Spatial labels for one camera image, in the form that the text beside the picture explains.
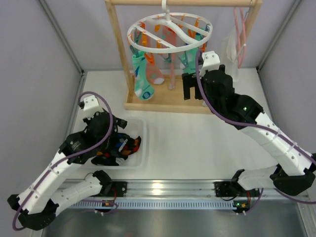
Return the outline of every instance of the wooden rack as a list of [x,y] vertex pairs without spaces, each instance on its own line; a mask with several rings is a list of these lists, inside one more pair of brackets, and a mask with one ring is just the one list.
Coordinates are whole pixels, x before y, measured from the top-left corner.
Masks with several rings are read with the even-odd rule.
[[[128,60],[124,50],[123,37],[119,27],[116,5],[161,5],[161,0],[105,0],[109,18],[118,44],[120,60],[123,65],[128,91],[124,107],[127,110],[177,112],[193,114],[209,114],[208,108],[202,105],[202,101],[183,99],[181,76],[176,76],[176,88],[168,89],[169,76],[165,75],[165,83],[153,85],[155,94],[153,98],[142,101],[134,93],[134,76],[130,73]],[[262,0],[168,0],[168,6],[225,6],[225,7],[249,7],[249,13],[245,21],[246,37],[248,38],[253,24],[257,18]]]

